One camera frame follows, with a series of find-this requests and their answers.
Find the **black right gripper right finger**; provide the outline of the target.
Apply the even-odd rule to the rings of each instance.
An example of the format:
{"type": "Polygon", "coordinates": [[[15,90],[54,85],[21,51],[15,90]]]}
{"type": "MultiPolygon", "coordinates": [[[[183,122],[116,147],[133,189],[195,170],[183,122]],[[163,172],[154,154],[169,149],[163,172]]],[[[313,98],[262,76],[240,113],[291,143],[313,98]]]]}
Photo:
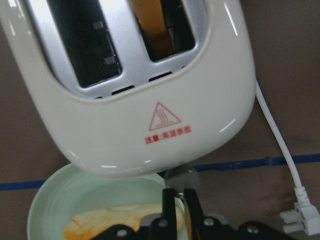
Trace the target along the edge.
{"type": "Polygon", "coordinates": [[[184,216],[189,240],[206,240],[204,225],[205,215],[200,205],[197,193],[192,188],[186,188],[184,193],[184,216]]]}

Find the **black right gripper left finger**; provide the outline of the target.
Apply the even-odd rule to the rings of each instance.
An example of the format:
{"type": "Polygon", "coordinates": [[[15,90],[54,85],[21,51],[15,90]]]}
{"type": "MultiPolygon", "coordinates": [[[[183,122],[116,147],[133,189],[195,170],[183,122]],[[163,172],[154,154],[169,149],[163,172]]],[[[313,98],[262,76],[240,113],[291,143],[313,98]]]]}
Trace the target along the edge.
{"type": "Polygon", "coordinates": [[[176,205],[175,191],[171,188],[165,188],[162,191],[162,216],[169,225],[176,225],[176,205]]]}

